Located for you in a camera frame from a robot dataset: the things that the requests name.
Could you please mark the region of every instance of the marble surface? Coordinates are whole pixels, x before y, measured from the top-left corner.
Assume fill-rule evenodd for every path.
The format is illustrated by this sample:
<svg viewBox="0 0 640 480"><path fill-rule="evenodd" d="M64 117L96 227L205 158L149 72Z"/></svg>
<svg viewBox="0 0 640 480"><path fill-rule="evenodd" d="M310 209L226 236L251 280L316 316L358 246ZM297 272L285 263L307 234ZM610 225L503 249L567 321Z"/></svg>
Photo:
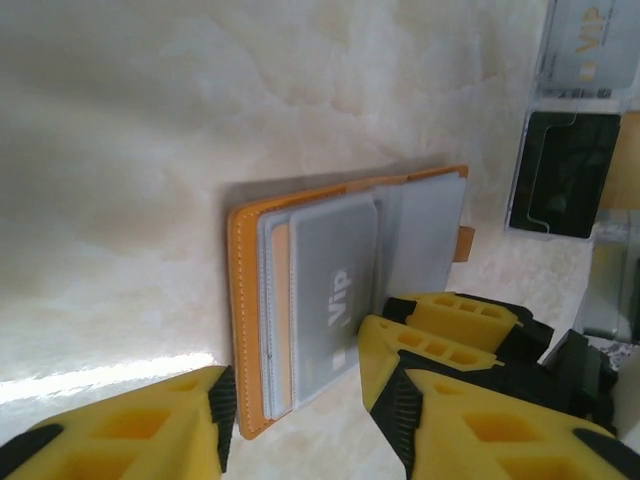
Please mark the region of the marble surface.
<svg viewBox="0 0 640 480"><path fill-rule="evenodd" d="M546 1L6 0L0 6L0 441L231 361L230 205L471 166L450 288L566 328L590 245L503 232ZM357 372L227 480L404 478Z"/></svg>

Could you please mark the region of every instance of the marble countertop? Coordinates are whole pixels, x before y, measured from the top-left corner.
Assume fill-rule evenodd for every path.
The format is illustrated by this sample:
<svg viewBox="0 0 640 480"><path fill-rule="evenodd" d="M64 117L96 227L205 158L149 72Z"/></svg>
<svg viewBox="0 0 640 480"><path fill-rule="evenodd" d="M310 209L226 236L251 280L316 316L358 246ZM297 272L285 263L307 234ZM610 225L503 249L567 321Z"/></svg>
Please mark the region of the marble countertop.
<svg viewBox="0 0 640 480"><path fill-rule="evenodd" d="M2 2L0 442L229 363L225 211L276 190L466 163L450 288L570 325L590 245L503 232L546 4ZM236 435L225 478L404 478L359 389Z"/></svg>

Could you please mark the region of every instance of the white marble table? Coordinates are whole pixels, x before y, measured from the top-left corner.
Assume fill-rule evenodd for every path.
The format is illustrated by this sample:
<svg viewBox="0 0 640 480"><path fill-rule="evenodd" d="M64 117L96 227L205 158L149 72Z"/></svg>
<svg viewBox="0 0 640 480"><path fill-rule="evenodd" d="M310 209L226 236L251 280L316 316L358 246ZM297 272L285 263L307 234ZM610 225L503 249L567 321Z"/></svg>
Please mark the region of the white marble table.
<svg viewBox="0 0 640 480"><path fill-rule="evenodd" d="M450 287L569 325L589 244L502 229L545 9L2 2L0 442L230 362L225 209L343 174L469 164L477 236ZM404 478L359 388L353 372L257 440L237 436L225 478Z"/></svg>

